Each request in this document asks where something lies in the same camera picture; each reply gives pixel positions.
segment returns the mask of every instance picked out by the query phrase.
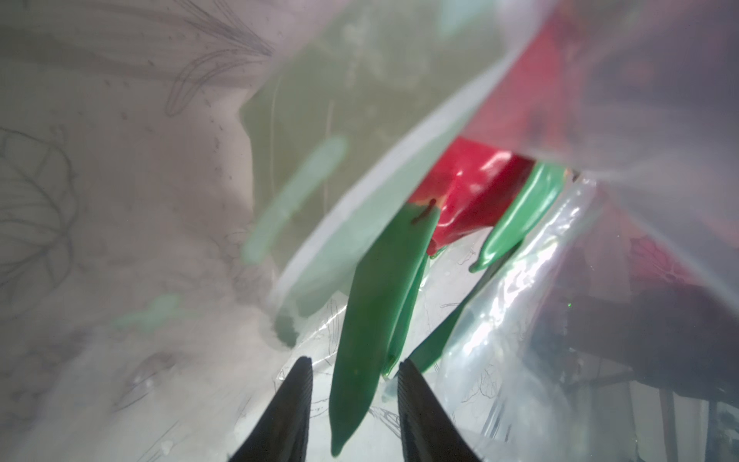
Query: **printed leaf pattern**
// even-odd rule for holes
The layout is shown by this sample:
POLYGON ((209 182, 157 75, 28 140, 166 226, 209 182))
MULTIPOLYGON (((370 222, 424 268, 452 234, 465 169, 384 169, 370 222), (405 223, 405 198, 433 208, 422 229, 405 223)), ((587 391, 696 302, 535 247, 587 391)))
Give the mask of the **printed leaf pattern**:
POLYGON ((649 236, 631 239, 630 265, 632 279, 695 284, 688 270, 649 236))
POLYGON ((225 21, 192 0, 174 1, 188 13, 188 24, 218 40, 223 48, 200 56, 180 70, 165 106, 170 117, 184 111, 208 80, 238 67, 264 63, 273 52, 272 46, 244 24, 224 0, 215 0, 214 5, 225 21))
POLYGON ((0 128, 0 320, 19 315, 67 277, 76 214, 67 155, 0 128))

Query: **plastic wrap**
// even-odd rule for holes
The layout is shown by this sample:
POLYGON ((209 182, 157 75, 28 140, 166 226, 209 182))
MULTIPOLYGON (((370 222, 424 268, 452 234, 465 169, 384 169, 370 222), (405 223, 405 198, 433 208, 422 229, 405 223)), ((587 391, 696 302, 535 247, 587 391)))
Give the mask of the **plastic wrap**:
POLYGON ((304 319, 347 290, 356 263, 552 4, 354 4, 244 106, 259 222, 243 255, 258 262, 271 252, 276 263, 270 303, 282 341, 294 344, 304 319), (513 32, 502 26, 519 18, 513 32))
POLYGON ((737 18, 731 0, 562 2, 463 135, 601 180, 739 307, 737 18))
MULTIPOLYGON (((460 269, 467 268, 474 261, 487 231, 486 229, 467 236, 449 246, 439 257, 430 260, 402 357, 408 356, 434 326, 454 309, 480 277, 479 274, 470 274, 460 269)), ((328 397, 346 303, 346 296, 337 292, 325 309, 307 320, 304 333, 276 377, 276 383, 285 377, 297 358, 312 358, 314 384, 308 441, 309 461, 371 461, 378 458, 402 461, 398 405, 394 393, 395 381, 392 379, 381 382, 369 414, 357 433, 352 436, 338 458, 331 457, 328 397)), ((483 379, 479 389, 470 394, 469 402, 457 414, 457 424, 471 434, 477 434, 475 430, 484 424, 496 392, 495 379, 483 379)), ((250 429, 253 426, 272 393, 272 387, 265 388, 249 403, 244 410, 244 424, 240 424, 239 428, 250 429)))
POLYGON ((580 177, 467 305, 447 341, 437 380, 447 409, 459 405, 491 360, 505 369, 518 357, 520 337, 534 322, 562 254, 582 231, 596 192, 595 181, 580 177))
MULTIPOLYGON (((517 277, 511 274, 515 264, 502 268, 498 283, 493 279, 487 287, 489 298, 482 299, 483 291, 471 302, 447 344, 437 395, 454 415, 454 406, 466 400, 462 393, 476 387, 465 377, 497 371, 497 405, 480 428, 495 442, 490 456, 709 460, 706 451, 722 444, 710 436, 717 424, 709 403, 739 404, 739 370, 731 360, 739 323, 665 245, 603 191, 593 193, 590 210, 580 212, 583 220, 575 220, 563 239, 549 241, 551 247, 539 247, 553 251, 551 259, 542 251, 525 260, 524 245, 512 260, 543 262, 541 268, 521 265, 528 271, 517 277), (491 286, 522 285, 529 290, 489 295, 491 286), (493 312, 501 315, 497 319, 489 317, 496 306, 505 308, 493 312), (481 320, 500 322, 475 342, 471 334, 481 320), (462 330, 465 321, 474 327, 462 330), (465 351, 470 340, 475 346, 465 351), (464 373, 458 364, 470 369, 464 373)), ((553 208, 539 233, 527 238, 529 245, 562 211, 553 208)), ((559 218, 567 223, 572 215, 559 218)))

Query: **drawn line pattern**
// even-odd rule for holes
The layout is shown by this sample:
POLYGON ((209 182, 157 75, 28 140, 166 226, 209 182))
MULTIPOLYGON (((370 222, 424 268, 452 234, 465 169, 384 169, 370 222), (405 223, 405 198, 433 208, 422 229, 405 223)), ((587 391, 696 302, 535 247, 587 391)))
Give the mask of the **drawn line pattern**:
POLYGON ((67 154, 0 127, 0 319, 19 315, 69 275, 74 257, 69 230, 76 217, 67 154), (39 271, 50 287, 39 287, 39 271), (23 296, 32 299, 19 300, 23 296))
POLYGON ((369 414, 382 422, 396 438, 401 438, 401 418, 398 414, 381 407, 370 407, 369 414))
POLYGON ((84 348, 85 337, 74 333, 50 344, 34 344, 22 355, 0 364, 0 432, 29 429, 41 400, 54 386, 64 365, 84 348))
POLYGON ((139 457, 138 459, 136 459, 136 462, 154 462, 155 460, 157 460, 157 459, 161 458, 163 455, 165 455, 165 454, 163 454, 161 447, 160 446, 157 446, 157 445, 179 423, 180 423, 180 421, 174 422, 171 427, 169 427, 164 433, 162 433, 162 435, 159 438, 157 438, 157 440, 154 443, 152 443, 151 446, 146 451, 143 452, 143 454, 141 455, 141 457, 139 457))
POLYGON ((191 18, 186 19, 199 30, 226 48, 207 53, 188 63, 174 79, 165 105, 165 113, 173 117, 180 114, 203 85, 211 78, 237 67, 266 62, 273 48, 259 37, 234 13, 225 0, 214 0, 218 12, 225 21, 211 15, 192 0, 174 0, 191 18))

